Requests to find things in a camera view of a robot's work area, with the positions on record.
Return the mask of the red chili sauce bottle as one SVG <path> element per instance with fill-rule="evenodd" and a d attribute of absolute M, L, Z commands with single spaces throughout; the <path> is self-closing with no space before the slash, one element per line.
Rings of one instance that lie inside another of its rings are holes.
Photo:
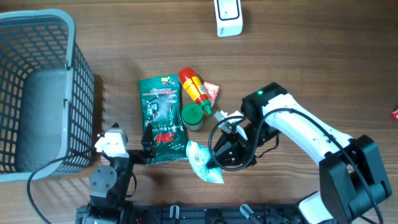
<path fill-rule="evenodd" d="M 189 97 L 199 105 L 204 112 L 211 116 L 213 114 L 211 110 L 211 101 L 195 71 L 190 67 L 185 67 L 179 71 L 178 79 Z"/>

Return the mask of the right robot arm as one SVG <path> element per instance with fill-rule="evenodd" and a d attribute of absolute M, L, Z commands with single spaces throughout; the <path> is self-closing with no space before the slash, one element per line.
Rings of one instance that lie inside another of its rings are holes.
<path fill-rule="evenodd" d="M 380 213 L 379 204 L 392 188 L 377 144 L 366 135 L 353 138 L 327 125 L 277 83 L 245 96 L 235 115 L 215 114 L 218 141 L 209 140 L 207 168 L 230 172 L 256 164 L 257 149 L 286 135 L 316 163 L 317 192 L 292 208 L 271 206 L 261 217 L 242 205 L 254 223 L 351 223 L 366 212 Z"/>

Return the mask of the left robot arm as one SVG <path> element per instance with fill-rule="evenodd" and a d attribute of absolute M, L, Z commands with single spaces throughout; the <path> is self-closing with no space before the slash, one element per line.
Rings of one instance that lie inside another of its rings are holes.
<path fill-rule="evenodd" d="M 98 135 L 96 151 L 109 161 L 109 165 L 93 171 L 90 201 L 86 207 L 76 210 L 76 223 L 139 223 L 139 218 L 134 216 L 133 203 L 126 200 L 127 191 L 130 180 L 136 178 L 134 165 L 145 165 L 156 155 L 152 125 L 144 129 L 143 149 L 128 151 L 127 142 L 127 134 L 118 123 Z"/>

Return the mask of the green 3M gloves package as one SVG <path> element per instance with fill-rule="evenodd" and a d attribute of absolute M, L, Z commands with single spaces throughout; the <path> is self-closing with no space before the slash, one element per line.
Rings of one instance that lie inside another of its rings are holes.
<path fill-rule="evenodd" d="M 187 135 L 182 121 L 181 86 L 177 75 L 139 80 L 142 126 L 152 125 L 156 150 L 148 164 L 183 161 Z"/>

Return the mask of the red sauce sachet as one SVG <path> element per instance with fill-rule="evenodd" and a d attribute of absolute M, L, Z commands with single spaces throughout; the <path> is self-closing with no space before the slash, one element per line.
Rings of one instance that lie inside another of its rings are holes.
<path fill-rule="evenodd" d="M 390 117 L 396 121 L 398 120 L 398 107 L 391 112 Z"/>

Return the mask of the green lid seasoning jar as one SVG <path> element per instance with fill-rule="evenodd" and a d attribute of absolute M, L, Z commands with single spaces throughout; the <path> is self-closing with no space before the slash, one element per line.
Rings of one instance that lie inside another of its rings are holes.
<path fill-rule="evenodd" d="M 195 103 L 187 104 L 182 109 L 183 124 L 191 131 L 199 130 L 202 127 L 203 118 L 202 108 Z"/>

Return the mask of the mint wet wipes pack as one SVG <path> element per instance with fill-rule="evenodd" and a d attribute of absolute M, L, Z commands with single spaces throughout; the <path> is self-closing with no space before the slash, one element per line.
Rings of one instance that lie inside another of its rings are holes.
<path fill-rule="evenodd" d="M 207 163 L 211 156 L 206 146 L 199 145 L 194 141 L 189 141 L 186 147 L 188 161 L 197 176 L 212 184 L 224 184 L 221 168 L 207 168 Z"/>

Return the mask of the red white small packet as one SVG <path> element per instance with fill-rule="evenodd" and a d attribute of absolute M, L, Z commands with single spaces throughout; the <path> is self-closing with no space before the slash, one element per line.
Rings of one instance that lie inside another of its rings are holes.
<path fill-rule="evenodd" d="M 211 107 L 213 107 L 215 104 L 216 97 L 218 96 L 218 92 L 219 92 L 220 88 L 219 88 L 219 86 L 214 85 L 209 82 L 204 82 L 203 87 L 204 87 L 206 94 L 211 102 Z"/>

